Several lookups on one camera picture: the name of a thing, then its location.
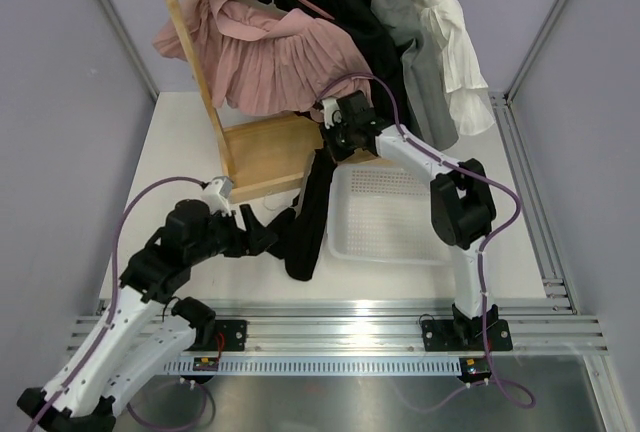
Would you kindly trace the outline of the small black skirt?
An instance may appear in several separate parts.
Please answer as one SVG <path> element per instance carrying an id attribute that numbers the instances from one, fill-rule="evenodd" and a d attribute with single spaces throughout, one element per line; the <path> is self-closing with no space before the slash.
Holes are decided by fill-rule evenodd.
<path id="1" fill-rule="evenodd" d="M 278 236 L 268 252 L 284 261 L 287 275 L 307 282 L 313 277 L 324 237 L 329 192 L 337 165 L 327 147 L 314 151 L 304 189 L 267 226 Z"/>

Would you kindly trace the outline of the pink pleated skirt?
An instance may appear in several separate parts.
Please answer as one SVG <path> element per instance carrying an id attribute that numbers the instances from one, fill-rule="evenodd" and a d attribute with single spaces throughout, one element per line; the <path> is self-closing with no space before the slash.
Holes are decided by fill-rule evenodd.
<path id="1" fill-rule="evenodd" d="M 253 0 L 183 0 L 181 11 L 215 107 L 266 117 L 307 112 L 321 94 L 371 94 L 364 56 L 322 18 Z"/>

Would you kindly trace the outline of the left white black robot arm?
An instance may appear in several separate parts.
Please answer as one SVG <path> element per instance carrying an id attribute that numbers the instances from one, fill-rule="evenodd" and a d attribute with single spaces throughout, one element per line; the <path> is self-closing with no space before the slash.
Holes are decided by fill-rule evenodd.
<path id="1" fill-rule="evenodd" d="M 110 431 L 131 398 L 167 362 L 190 348 L 222 346 L 215 312 L 176 292 L 194 266 L 218 255 L 257 256 L 277 241 L 252 208 L 242 226 L 200 200 L 176 204 L 134 254 L 111 303 L 69 362 L 46 385 L 26 389 L 17 406 L 30 430 Z"/>

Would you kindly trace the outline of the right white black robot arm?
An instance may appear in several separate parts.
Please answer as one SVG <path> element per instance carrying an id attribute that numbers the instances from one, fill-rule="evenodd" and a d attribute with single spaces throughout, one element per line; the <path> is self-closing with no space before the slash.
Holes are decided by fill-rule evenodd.
<path id="1" fill-rule="evenodd" d="M 475 159 L 455 163 L 404 125 L 378 115 L 361 92 L 321 99 L 317 107 L 324 121 L 321 133 L 334 158 L 366 150 L 396 163 L 428 187 L 431 225 L 449 247 L 452 260 L 453 334 L 463 347 L 478 347 L 497 320 L 481 251 L 497 212 L 482 164 Z"/>

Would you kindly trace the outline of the grey pleated skirt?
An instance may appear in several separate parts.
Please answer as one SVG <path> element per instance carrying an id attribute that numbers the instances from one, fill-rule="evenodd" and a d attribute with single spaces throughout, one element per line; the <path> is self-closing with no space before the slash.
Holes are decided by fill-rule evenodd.
<path id="1" fill-rule="evenodd" d="M 423 142 L 442 151 L 458 132 L 443 92 L 431 33 L 421 24 L 412 0 L 372 0 L 371 9 L 400 56 L 409 118 L 406 125 Z"/>

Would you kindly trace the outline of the white ruffled skirt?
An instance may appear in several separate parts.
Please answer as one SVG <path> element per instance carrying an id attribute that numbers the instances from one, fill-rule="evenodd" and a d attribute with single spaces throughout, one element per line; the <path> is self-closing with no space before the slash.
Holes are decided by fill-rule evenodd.
<path id="1" fill-rule="evenodd" d="M 457 132 L 474 136 L 490 129 L 494 116 L 478 58 L 458 0 L 412 0 L 431 34 L 442 88 Z"/>

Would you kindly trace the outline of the large black skirt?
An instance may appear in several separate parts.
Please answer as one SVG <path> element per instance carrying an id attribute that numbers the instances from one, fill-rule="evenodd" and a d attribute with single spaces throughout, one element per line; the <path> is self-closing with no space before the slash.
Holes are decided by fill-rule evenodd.
<path id="1" fill-rule="evenodd" d="M 345 30 L 378 79 L 370 82 L 372 102 L 381 115 L 407 118 L 403 69 L 393 39 L 371 10 L 372 0 L 259 0 L 281 10 L 300 9 Z"/>

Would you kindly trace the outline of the white perforated plastic basket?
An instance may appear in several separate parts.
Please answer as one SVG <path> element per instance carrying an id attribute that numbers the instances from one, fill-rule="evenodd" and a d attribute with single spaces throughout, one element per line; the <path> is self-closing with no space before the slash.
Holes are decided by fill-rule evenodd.
<path id="1" fill-rule="evenodd" d="M 327 239 L 339 259 L 446 266 L 428 187 L 399 167 L 341 165 L 329 192 Z"/>

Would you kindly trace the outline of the wooden clothes rack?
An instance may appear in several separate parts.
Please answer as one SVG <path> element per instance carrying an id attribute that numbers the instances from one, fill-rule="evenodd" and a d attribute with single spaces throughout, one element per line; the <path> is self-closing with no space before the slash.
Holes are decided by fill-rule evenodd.
<path id="1" fill-rule="evenodd" d="M 171 21 L 213 126 L 221 170 L 235 184 L 232 199 L 242 202 L 301 184 L 307 160 L 322 145 L 318 126 L 295 114 L 224 127 L 214 106 L 179 0 L 165 0 Z"/>

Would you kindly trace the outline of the aluminium mounting rail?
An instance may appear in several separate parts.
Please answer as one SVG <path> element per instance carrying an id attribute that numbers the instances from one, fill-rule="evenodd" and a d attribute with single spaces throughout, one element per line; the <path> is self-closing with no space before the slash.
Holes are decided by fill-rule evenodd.
<path id="1" fill-rule="evenodd" d="M 419 321 L 445 318 L 446 299 L 259 303 L 209 301 L 218 318 L 247 322 L 248 356 L 408 356 L 424 354 Z M 516 355 L 605 355 L 598 319 L 576 312 L 565 297 L 506 300 Z"/>

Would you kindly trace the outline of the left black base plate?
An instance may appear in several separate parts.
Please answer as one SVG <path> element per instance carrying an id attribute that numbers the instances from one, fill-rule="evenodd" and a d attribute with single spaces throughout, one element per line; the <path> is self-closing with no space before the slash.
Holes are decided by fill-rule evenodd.
<path id="1" fill-rule="evenodd" d="M 211 339 L 194 350 L 205 352 L 243 352 L 246 347 L 248 322 L 240 319 L 217 320 Z"/>

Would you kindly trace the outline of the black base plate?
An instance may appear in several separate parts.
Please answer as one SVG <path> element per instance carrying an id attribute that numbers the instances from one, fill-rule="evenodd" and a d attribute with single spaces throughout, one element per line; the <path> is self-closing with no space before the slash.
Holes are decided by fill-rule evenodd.
<path id="1" fill-rule="evenodd" d="M 483 352 L 482 324 L 478 321 L 470 330 L 463 331 L 453 319 L 435 319 L 431 316 L 419 320 L 426 352 Z M 487 344 L 491 352 L 513 350 L 513 341 L 506 320 L 487 324 Z"/>
<path id="2" fill-rule="evenodd" d="M 194 350 L 205 352 L 243 352 L 246 347 L 248 322 L 240 319 L 217 320 L 211 339 Z"/>

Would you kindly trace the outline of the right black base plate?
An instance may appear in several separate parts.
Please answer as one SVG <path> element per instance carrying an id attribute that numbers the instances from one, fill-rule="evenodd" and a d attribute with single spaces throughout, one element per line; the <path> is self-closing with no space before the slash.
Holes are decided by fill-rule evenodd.
<path id="1" fill-rule="evenodd" d="M 453 319 L 435 319 L 431 316 L 419 320 L 426 352 L 483 352 L 482 324 L 478 321 L 470 330 L 463 331 Z M 487 324 L 487 344 L 491 352 L 513 350 L 513 341 L 506 320 Z"/>

